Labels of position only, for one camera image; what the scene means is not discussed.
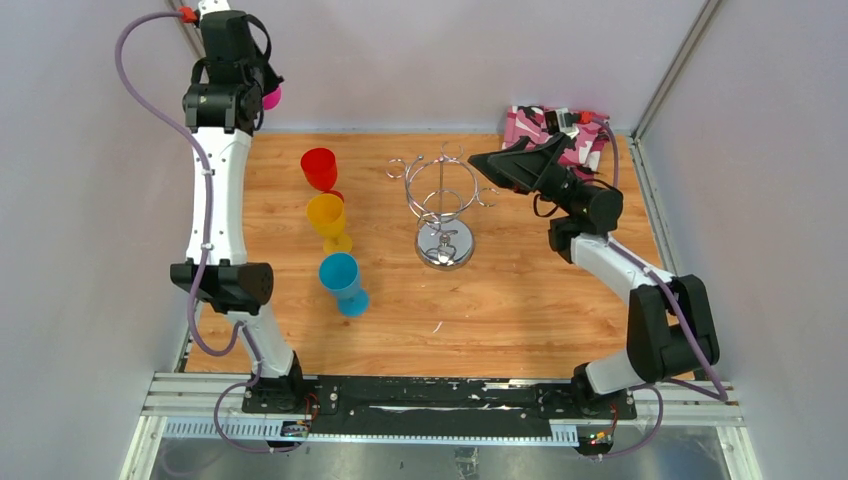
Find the chrome wine glass rack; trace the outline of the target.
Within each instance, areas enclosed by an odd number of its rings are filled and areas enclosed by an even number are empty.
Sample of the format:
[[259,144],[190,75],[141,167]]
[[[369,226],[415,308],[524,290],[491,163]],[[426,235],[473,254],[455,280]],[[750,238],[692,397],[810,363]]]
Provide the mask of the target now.
[[440,271],[465,266],[476,239],[462,216],[475,206],[495,207],[499,191],[481,184],[464,147],[445,141],[433,158],[391,158],[385,175],[403,184],[406,206],[416,218],[414,246],[422,263]]

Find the yellow plastic wine glass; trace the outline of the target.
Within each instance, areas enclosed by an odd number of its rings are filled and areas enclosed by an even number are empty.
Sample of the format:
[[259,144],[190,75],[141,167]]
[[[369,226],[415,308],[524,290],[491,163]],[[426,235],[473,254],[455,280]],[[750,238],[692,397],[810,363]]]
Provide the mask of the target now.
[[313,197],[307,204],[306,216],[315,232],[322,237],[325,254],[352,251],[352,239],[345,232],[345,204],[340,197],[330,193]]

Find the red plastic wine glass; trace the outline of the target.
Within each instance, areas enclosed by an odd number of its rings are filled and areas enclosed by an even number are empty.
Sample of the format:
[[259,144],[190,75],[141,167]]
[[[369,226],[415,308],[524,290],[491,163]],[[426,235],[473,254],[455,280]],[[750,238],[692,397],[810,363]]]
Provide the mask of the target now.
[[332,150],[317,147],[306,151],[301,157],[300,167],[310,186],[321,193],[331,194],[344,200],[344,196],[335,189],[338,169],[336,156]]

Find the blue plastic wine glass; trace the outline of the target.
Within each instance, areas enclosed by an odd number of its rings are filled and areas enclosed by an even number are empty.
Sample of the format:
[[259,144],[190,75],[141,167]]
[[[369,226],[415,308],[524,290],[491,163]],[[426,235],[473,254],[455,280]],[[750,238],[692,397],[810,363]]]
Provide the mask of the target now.
[[339,312],[347,317],[363,315],[369,297],[361,283],[360,267],[349,253],[327,256],[318,270],[321,285],[335,298]]

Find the pink plastic wine glass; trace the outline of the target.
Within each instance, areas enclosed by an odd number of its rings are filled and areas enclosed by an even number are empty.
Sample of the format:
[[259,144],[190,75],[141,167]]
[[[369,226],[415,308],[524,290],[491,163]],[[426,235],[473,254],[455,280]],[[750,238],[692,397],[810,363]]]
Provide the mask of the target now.
[[274,76],[266,79],[262,86],[262,107],[264,110],[276,108],[282,99],[282,76]]

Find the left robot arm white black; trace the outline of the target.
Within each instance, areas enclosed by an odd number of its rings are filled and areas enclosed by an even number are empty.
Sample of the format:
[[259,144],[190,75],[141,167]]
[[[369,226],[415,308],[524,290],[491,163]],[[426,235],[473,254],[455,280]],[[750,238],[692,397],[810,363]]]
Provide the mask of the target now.
[[242,408],[248,413],[293,413],[307,399],[295,351],[272,313],[270,264],[247,258],[243,232],[246,164],[266,110],[277,106],[282,76],[270,64],[271,44],[252,31],[266,30],[254,15],[226,1],[202,1],[183,20],[198,28],[204,49],[183,96],[193,149],[194,202],[186,258],[170,267],[174,285],[189,295],[187,320],[194,344],[210,356],[198,318],[204,305],[233,325],[230,345],[242,341],[253,362]]

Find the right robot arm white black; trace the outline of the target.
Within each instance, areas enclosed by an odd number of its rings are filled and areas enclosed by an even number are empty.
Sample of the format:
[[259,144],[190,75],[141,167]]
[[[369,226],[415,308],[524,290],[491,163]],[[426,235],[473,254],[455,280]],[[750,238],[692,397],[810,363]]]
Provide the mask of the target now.
[[705,283],[677,276],[626,248],[612,233],[623,213],[624,195],[611,183],[582,178],[560,163],[573,141],[563,133],[534,145],[523,137],[500,151],[478,153],[469,164],[495,186],[553,204],[548,241],[567,263],[600,280],[627,308],[623,350],[575,368],[571,403],[584,417],[596,417],[616,395],[638,386],[677,382],[702,370],[714,388],[707,396],[724,401],[725,388],[714,366],[720,346]]

